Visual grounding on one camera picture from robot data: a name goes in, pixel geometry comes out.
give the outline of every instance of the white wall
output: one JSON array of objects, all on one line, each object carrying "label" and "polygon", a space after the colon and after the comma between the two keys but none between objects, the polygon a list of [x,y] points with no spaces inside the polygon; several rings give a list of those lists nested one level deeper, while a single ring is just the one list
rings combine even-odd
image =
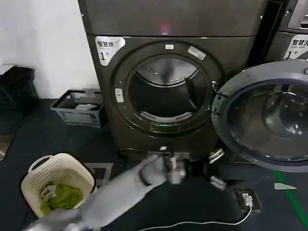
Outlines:
[{"label": "white wall", "polygon": [[98,88],[77,0],[0,0],[0,61],[35,67],[41,98]]}]

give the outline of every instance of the beige plastic basket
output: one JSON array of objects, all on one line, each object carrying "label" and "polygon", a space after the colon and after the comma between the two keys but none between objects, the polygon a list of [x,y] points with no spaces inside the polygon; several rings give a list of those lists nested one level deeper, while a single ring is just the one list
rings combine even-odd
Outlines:
[{"label": "beige plastic basket", "polygon": [[[45,159],[48,160],[34,169]],[[59,180],[62,184],[81,190],[83,200],[75,208],[79,207],[96,188],[91,173],[71,155],[61,153],[41,157],[30,166],[28,174],[21,183],[21,190],[26,201],[39,218],[44,216],[40,209],[42,204],[40,193],[52,180]]]}]

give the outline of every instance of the washer door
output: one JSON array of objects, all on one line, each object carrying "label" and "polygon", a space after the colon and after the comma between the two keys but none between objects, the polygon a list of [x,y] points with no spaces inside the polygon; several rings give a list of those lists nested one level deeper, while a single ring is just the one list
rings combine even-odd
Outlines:
[{"label": "washer door", "polygon": [[255,66],[217,93],[212,121],[222,141],[257,165],[308,172],[308,63]]},{"label": "washer door", "polygon": [[222,76],[210,53],[186,43],[161,41],[130,53],[118,66],[111,88],[117,109],[131,126],[157,137],[173,137],[210,121]]}]

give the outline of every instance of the green tape line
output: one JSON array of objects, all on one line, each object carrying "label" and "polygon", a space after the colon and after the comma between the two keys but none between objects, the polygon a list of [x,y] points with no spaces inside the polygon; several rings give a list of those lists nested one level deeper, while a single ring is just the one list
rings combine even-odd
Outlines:
[{"label": "green tape line", "polygon": [[[286,182],[286,180],[285,180],[285,178],[284,178],[284,176],[281,172],[273,170],[273,173],[274,173],[275,177],[277,178],[277,180],[279,181],[279,183],[287,184],[287,182]],[[301,222],[305,226],[306,230],[308,231],[308,216],[307,216],[306,212],[304,211],[302,205],[297,200],[297,198],[293,194],[292,190],[286,189],[286,190],[284,190],[284,192],[287,195],[287,197],[288,197],[291,205],[293,206],[295,212],[297,213],[299,219],[301,220]]]}]

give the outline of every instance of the green cloth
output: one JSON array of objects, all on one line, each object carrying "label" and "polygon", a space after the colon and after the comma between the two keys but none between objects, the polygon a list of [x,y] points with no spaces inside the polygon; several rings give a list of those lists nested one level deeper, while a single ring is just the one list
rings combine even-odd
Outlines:
[{"label": "green cloth", "polygon": [[47,202],[42,203],[40,208],[45,215],[58,208],[74,208],[83,199],[82,192],[76,187],[63,185],[58,181],[52,181],[48,185],[56,186],[56,196],[50,198]]}]

